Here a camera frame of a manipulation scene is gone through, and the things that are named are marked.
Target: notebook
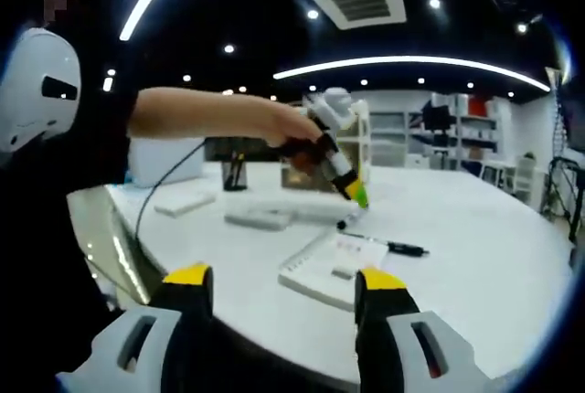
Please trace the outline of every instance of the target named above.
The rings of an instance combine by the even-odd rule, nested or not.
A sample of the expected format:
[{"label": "notebook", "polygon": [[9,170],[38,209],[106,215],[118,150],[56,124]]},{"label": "notebook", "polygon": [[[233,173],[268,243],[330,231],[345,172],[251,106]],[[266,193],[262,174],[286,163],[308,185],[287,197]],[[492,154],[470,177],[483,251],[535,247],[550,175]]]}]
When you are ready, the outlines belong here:
[{"label": "notebook", "polygon": [[283,263],[279,283],[353,312],[357,271],[379,268],[387,253],[385,245],[327,231]]}]

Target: ceiling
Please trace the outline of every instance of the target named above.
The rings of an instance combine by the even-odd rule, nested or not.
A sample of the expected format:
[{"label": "ceiling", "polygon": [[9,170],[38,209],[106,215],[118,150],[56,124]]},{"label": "ceiling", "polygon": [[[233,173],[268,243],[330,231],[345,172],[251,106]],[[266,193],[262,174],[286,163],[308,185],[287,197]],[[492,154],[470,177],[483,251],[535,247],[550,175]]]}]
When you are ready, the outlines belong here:
[{"label": "ceiling", "polygon": [[[313,0],[153,0],[130,40],[121,42],[118,36],[136,1],[72,2],[67,14],[58,17],[55,29],[88,62],[92,83],[101,84],[105,69],[116,67],[128,70],[140,87],[223,91],[246,86],[248,93],[276,95],[282,101],[298,100],[314,85],[318,90],[424,87],[488,96],[513,91],[512,100],[522,103],[544,91],[507,76],[456,66],[371,64],[285,80],[272,75],[340,59],[424,55],[492,64],[548,85],[544,67],[558,66],[546,0],[441,0],[440,10],[432,9],[429,0],[404,0],[406,23],[350,30],[340,30]],[[316,20],[307,17],[311,9],[320,12]],[[516,25],[531,20],[526,34],[519,35]],[[234,53],[224,52],[227,44],[235,47]],[[185,74],[192,77],[189,83],[183,82]],[[425,79],[423,86],[418,78]],[[368,81],[366,87],[361,80]]]}]

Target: white table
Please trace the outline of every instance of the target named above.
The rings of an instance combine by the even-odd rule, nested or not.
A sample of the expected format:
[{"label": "white table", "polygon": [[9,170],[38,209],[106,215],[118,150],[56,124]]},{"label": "white table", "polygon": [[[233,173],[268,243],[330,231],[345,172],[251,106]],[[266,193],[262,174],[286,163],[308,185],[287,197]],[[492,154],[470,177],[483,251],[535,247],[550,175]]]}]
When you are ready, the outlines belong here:
[{"label": "white table", "polygon": [[[340,387],[359,383],[353,314],[277,282],[279,266],[324,229],[296,223],[283,232],[223,221],[241,200],[291,202],[331,219],[353,203],[337,196],[281,190],[278,164],[248,164],[250,189],[221,191],[218,164],[204,178],[163,186],[144,212],[140,240],[164,271],[199,260],[214,269],[215,315],[267,351]],[[371,210],[352,229],[420,245],[423,259],[388,255],[422,311],[432,310],[473,345],[477,365],[499,377],[527,361],[554,319],[570,279],[570,245],[527,207],[478,178],[450,171],[374,167]],[[165,193],[216,191],[216,203],[172,219],[154,212]],[[133,230],[148,190],[108,186]]]}]

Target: black cable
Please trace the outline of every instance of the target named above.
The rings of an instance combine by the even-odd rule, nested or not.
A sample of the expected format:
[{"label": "black cable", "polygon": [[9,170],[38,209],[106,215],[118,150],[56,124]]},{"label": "black cable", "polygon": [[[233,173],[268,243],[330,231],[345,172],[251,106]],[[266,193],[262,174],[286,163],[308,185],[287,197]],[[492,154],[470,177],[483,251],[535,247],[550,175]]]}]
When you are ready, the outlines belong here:
[{"label": "black cable", "polygon": [[140,229],[140,223],[143,219],[143,213],[144,210],[146,209],[146,205],[148,204],[148,201],[150,201],[150,198],[153,197],[154,192],[156,192],[156,189],[180,166],[182,165],[191,155],[193,155],[194,153],[196,153],[198,150],[200,150],[203,146],[205,146],[205,143],[207,143],[207,139],[205,139],[203,142],[201,142],[194,150],[190,151],[187,155],[185,155],[181,160],[179,160],[173,167],[171,167],[166,174],[164,174],[160,180],[158,180],[156,182],[156,184],[154,184],[153,188],[151,189],[150,193],[148,194],[148,196],[146,197],[146,199],[143,202],[142,207],[140,208],[140,212],[138,213],[138,219],[136,220],[136,230],[134,231],[134,245],[139,245],[138,242],[138,230]]}]

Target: person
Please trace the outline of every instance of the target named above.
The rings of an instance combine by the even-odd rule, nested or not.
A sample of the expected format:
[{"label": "person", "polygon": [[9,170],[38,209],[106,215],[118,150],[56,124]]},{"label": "person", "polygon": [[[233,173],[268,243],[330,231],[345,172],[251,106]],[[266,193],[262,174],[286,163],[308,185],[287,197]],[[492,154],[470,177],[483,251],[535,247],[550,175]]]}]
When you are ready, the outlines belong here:
[{"label": "person", "polygon": [[[38,28],[25,34],[31,31],[45,34]],[[5,79],[10,79],[14,69],[10,62],[5,65]],[[32,91],[45,89],[33,69],[25,76],[21,82]],[[13,99],[12,89],[0,75],[0,107]],[[0,166],[6,330],[18,331],[5,352],[14,362],[32,361],[48,386],[56,373],[73,371],[87,359],[92,338],[112,320],[75,237],[69,193],[123,182],[130,137],[242,136],[276,147],[289,138],[316,141],[322,134],[294,108],[250,95],[170,87],[79,89],[79,107],[68,130],[47,139],[47,129],[29,136]],[[0,108],[1,114],[6,111]],[[43,122],[42,112],[31,113],[32,122]],[[0,122],[8,119],[0,117]]]}]

